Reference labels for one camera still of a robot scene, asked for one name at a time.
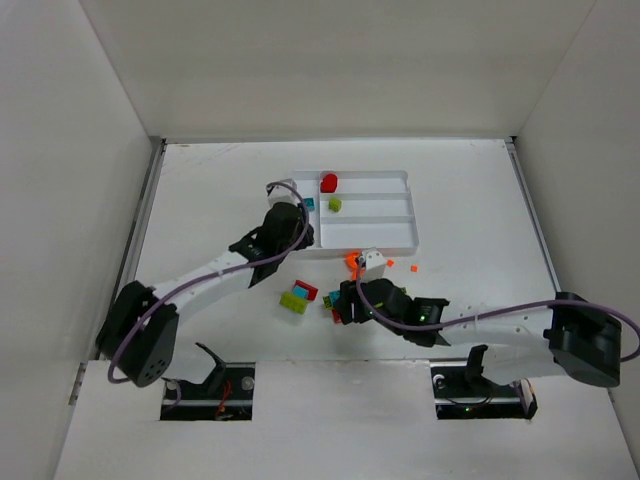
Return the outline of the red rounded lego brick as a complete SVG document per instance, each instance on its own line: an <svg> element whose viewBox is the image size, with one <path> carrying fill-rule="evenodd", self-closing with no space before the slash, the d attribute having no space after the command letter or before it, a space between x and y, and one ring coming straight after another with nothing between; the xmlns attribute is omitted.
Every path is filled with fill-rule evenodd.
<svg viewBox="0 0 640 480"><path fill-rule="evenodd" d="M327 173L320 182L321 193L334 193L338 187L338 177L335 173Z"/></svg>

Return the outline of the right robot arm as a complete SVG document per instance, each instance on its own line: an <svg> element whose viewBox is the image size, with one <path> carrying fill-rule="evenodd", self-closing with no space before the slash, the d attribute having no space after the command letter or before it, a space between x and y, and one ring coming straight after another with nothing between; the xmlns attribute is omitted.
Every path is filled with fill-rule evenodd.
<svg viewBox="0 0 640 480"><path fill-rule="evenodd" d="M620 321L573 293L493 311L455 310L445 298L410 297L390 280L377 279L343 282L333 306L345 325L376 321L424 348L469 346L469 382L567 376L602 388L620 383Z"/></svg>

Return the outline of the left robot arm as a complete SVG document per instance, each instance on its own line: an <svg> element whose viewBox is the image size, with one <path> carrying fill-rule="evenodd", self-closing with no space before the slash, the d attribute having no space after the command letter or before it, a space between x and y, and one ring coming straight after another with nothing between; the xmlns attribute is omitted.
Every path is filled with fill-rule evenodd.
<svg viewBox="0 0 640 480"><path fill-rule="evenodd" d="M126 284L95 340L98 352L110 361L108 381L143 388L162 377L176 378L172 361L182 323L222 298L258 285L289 253L312 244L305 203L277 202L260 226L204 266L156 286L138 280Z"/></svg>

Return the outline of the lime small lego brick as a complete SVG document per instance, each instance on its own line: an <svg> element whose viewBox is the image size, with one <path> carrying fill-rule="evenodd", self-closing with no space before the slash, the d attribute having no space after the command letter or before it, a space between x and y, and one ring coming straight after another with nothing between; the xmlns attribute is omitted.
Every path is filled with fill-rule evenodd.
<svg viewBox="0 0 640 480"><path fill-rule="evenodd" d="M338 212L341 210L342 207L342 201L340 199L337 198L331 198L329 200L329 209L334 211L334 212Z"/></svg>

